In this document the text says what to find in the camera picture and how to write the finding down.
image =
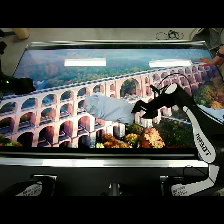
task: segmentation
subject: screen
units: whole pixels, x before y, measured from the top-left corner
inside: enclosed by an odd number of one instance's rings
[[[125,126],[92,117],[83,104],[86,96],[96,92],[131,104],[139,99],[150,102],[154,98],[150,85],[177,83],[199,107],[223,120],[224,85],[219,70],[199,63],[200,58],[210,57],[208,50],[196,48],[26,50],[14,77],[31,78],[36,91],[2,99],[0,133],[7,142],[1,144],[194,148],[191,122],[177,106],[161,108],[154,119],[136,113],[135,123]],[[192,64],[150,67],[149,62],[166,59]]]

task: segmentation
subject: gray cloth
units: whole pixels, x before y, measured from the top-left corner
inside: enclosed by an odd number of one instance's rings
[[[133,124],[135,114],[131,113],[134,104],[95,93],[86,97],[86,111],[95,118],[106,121]]]

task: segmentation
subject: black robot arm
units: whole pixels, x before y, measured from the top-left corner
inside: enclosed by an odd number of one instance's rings
[[[163,91],[149,103],[138,101],[133,113],[144,110],[143,118],[152,119],[157,116],[157,110],[163,106],[177,105],[189,117],[193,127],[194,142],[202,160],[209,164],[209,177],[200,182],[186,185],[176,184],[171,187],[172,195],[192,195],[214,184],[224,186],[220,178],[224,163],[224,125],[222,122],[202,111],[194,102],[193,97],[186,93],[178,84],[166,86]]]

